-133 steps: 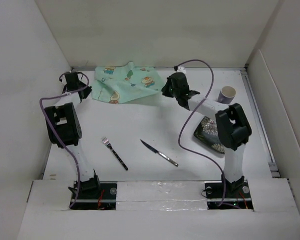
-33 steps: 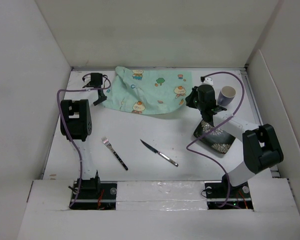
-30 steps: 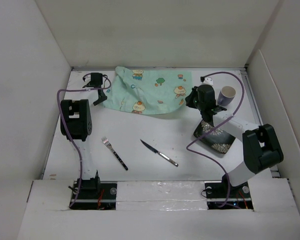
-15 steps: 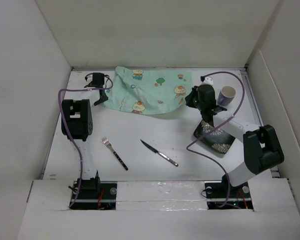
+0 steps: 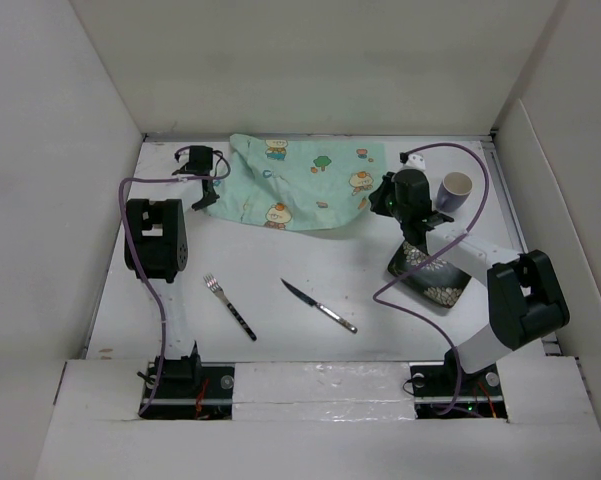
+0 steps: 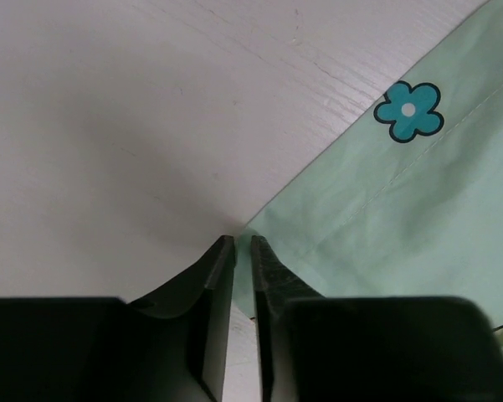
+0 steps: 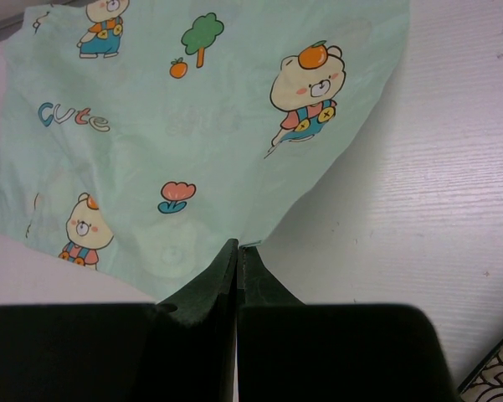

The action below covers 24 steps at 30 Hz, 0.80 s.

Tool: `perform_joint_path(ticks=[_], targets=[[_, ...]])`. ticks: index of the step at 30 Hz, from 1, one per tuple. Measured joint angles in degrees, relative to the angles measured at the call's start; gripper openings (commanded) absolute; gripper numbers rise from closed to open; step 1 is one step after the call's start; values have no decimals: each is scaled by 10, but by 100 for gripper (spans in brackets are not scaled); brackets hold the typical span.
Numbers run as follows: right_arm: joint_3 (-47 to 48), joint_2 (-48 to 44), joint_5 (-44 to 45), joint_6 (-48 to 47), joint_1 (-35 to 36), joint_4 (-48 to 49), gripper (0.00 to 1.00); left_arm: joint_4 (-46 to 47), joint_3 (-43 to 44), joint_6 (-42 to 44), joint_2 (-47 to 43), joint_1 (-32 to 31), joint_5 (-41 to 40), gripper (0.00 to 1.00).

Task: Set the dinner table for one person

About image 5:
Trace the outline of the purple mug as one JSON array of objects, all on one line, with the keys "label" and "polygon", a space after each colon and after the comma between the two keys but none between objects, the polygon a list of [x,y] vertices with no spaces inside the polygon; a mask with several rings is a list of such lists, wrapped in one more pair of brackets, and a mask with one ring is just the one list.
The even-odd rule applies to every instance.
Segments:
[{"label": "purple mug", "polygon": [[445,213],[452,213],[460,209],[473,190],[471,178],[461,172],[447,174],[440,183],[436,207]]}]

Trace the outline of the green cartoon print cloth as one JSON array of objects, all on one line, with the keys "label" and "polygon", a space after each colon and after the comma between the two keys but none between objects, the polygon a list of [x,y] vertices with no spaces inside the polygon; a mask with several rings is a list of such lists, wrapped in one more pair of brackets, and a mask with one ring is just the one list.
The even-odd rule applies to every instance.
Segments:
[{"label": "green cartoon print cloth", "polygon": [[230,137],[231,173],[214,218],[286,231],[343,227],[369,205],[387,171],[379,142]]}]

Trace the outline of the black floral square plate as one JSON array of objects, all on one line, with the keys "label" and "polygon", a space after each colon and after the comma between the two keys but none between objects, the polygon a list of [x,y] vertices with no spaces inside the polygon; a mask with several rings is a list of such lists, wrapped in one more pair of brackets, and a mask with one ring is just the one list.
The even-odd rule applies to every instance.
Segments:
[{"label": "black floral square plate", "polygon": [[[415,270],[427,259],[426,254],[404,241],[389,262],[387,271],[392,276],[399,277]],[[404,278],[402,283],[438,306],[450,309],[456,305],[470,280],[470,275],[450,262],[436,259]]]}]

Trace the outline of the steel fork black handle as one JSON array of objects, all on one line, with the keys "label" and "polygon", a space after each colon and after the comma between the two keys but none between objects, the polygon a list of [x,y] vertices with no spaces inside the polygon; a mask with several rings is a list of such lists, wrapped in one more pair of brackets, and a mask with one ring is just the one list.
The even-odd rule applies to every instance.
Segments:
[{"label": "steel fork black handle", "polygon": [[250,338],[251,341],[255,342],[257,340],[257,335],[253,331],[253,329],[248,325],[248,323],[244,320],[241,314],[238,312],[236,307],[231,303],[228,297],[225,295],[225,292],[217,279],[211,275],[207,274],[204,276],[204,282],[207,288],[224,304],[224,306],[229,310],[234,319],[238,322],[242,330],[246,333],[246,335]]}]

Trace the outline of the steel knife patterned handle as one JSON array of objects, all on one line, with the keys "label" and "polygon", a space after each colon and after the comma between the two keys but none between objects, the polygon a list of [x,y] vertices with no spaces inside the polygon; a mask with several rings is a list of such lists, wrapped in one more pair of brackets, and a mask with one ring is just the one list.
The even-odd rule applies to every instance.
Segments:
[{"label": "steel knife patterned handle", "polygon": [[308,306],[317,309],[322,314],[326,315],[331,320],[336,322],[338,325],[340,325],[341,327],[346,329],[349,333],[351,333],[351,334],[358,333],[358,328],[356,326],[354,326],[351,322],[349,322],[348,320],[344,319],[342,316],[340,316],[339,314],[334,312],[332,309],[330,309],[327,306],[325,306],[324,304],[316,301],[315,299],[313,299],[306,293],[302,292],[295,286],[291,285],[286,280],[281,279],[281,282],[294,296],[296,296],[299,300],[301,300]]}]

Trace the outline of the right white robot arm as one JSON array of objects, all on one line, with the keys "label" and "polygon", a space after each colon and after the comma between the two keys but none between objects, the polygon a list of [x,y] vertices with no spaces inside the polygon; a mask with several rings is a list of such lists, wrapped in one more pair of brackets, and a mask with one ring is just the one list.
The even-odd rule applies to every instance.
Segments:
[{"label": "right white robot arm", "polygon": [[478,372],[568,324],[569,310],[549,257],[500,247],[434,210],[425,174],[389,172],[370,196],[372,212],[398,221],[404,247],[397,277],[415,277],[421,291],[448,294],[462,271],[487,290],[488,321],[445,355],[442,381],[453,393],[474,387]]}]

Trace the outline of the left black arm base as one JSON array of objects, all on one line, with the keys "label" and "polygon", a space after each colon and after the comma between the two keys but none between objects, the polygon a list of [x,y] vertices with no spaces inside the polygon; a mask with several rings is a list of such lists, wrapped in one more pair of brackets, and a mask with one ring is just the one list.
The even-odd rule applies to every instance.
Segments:
[{"label": "left black arm base", "polygon": [[234,389],[233,364],[191,367],[168,360],[153,400],[152,383],[145,383],[139,417],[146,420],[231,420]]}]

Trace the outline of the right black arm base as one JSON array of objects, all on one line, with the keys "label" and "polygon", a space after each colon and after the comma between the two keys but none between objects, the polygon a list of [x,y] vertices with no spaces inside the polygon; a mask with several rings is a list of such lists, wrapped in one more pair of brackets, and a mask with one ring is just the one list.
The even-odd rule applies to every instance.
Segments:
[{"label": "right black arm base", "polygon": [[459,394],[448,412],[456,387],[455,373],[446,372],[441,362],[413,362],[409,369],[411,377],[402,389],[413,399],[418,420],[508,418],[495,364],[462,377]]}]

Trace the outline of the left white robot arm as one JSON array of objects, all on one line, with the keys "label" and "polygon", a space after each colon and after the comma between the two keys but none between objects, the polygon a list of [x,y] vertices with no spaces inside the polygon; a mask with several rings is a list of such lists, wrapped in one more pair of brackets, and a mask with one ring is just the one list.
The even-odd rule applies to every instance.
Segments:
[{"label": "left white robot arm", "polygon": [[[124,234],[124,259],[128,269],[148,290],[159,315],[159,354],[140,377],[155,392],[170,385],[181,396],[192,396],[202,387],[202,371],[194,334],[188,324],[181,279],[189,248],[185,213],[202,210],[219,199],[215,182],[226,177],[228,166],[221,151],[191,145],[174,153],[179,167],[168,178],[128,177],[118,187]],[[132,198],[128,186],[163,184],[175,193],[163,200]]]}]

